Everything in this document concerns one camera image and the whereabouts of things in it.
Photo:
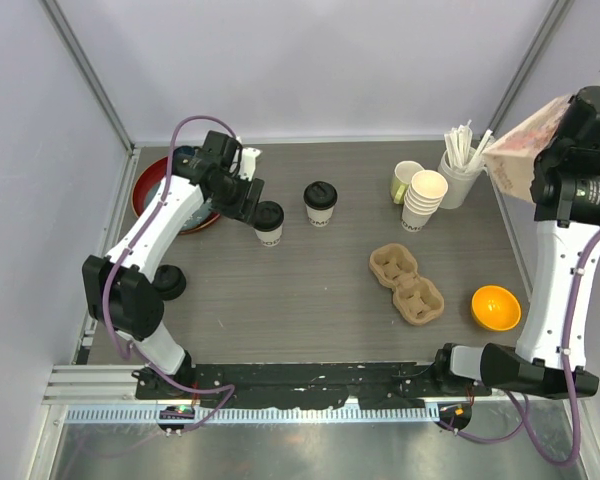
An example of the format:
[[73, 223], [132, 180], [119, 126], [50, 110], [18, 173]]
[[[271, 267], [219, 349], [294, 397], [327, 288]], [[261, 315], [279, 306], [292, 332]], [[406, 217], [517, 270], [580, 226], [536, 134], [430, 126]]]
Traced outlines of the cardboard cup carrier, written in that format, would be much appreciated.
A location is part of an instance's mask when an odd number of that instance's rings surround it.
[[442, 294], [419, 274], [417, 260], [405, 246], [391, 243], [377, 248], [370, 255], [369, 268], [392, 291], [392, 303], [407, 323], [423, 326], [443, 314]]

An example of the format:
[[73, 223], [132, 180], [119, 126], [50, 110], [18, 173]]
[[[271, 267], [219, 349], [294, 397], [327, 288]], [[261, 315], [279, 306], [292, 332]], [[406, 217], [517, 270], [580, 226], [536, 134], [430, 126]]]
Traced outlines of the brown paper bag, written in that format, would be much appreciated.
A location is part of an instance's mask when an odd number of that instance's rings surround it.
[[484, 151], [489, 176], [501, 193], [533, 202], [534, 160], [552, 139], [570, 98], [567, 94], [553, 99]]

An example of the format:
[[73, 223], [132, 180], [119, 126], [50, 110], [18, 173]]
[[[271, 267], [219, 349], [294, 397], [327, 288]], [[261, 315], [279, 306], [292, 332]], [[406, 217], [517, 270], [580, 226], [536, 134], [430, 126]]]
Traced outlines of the black cup lid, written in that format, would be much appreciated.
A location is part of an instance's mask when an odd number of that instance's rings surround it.
[[284, 222], [284, 210], [274, 201], [261, 201], [256, 206], [253, 228], [260, 232], [271, 232]]
[[329, 182], [317, 180], [306, 186], [303, 199], [307, 206], [315, 210], [327, 210], [338, 200], [336, 188]]

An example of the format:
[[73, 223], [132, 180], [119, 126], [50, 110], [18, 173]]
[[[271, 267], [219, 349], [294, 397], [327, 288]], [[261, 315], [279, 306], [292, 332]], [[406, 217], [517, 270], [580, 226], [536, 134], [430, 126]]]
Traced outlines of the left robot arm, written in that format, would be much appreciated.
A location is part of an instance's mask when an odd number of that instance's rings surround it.
[[91, 255], [82, 266], [90, 316], [104, 324], [122, 358], [137, 353], [159, 375], [158, 386], [170, 398], [192, 391], [195, 367], [164, 324], [155, 275], [185, 221], [202, 206], [253, 224], [264, 188], [255, 176], [260, 155], [217, 131], [200, 147], [171, 147], [149, 207], [106, 255]]

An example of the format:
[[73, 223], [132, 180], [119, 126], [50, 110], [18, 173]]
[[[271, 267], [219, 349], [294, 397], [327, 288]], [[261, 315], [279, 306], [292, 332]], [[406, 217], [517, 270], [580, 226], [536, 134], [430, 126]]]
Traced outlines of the white paper cup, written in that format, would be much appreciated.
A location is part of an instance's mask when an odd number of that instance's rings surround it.
[[327, 209], [316, 209], [310, 205], [306, 205], [307, 216], [311, 225], [315, 227], [325, 227], [333, 215], [335, 207], [331, 206]]
[[260, 243], [265, 247], [274, 247], [279, 244], [283, 233], [283, 226], [270, 231], [255, 229], [255, 234]]

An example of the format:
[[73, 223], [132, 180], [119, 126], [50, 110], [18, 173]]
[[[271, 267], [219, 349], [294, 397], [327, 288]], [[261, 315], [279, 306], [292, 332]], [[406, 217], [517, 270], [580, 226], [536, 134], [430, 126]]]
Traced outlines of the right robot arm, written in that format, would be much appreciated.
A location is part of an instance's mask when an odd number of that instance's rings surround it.
[[501, 193], [534, 205], [537, 266], [513, 347], [448, 343], [431, 380], [452, 395], [468, 379], [549, 399], [591, 397], [586, 370], [589, 299], [600, 259], [600, 85], [558, 97], [484, 152]]

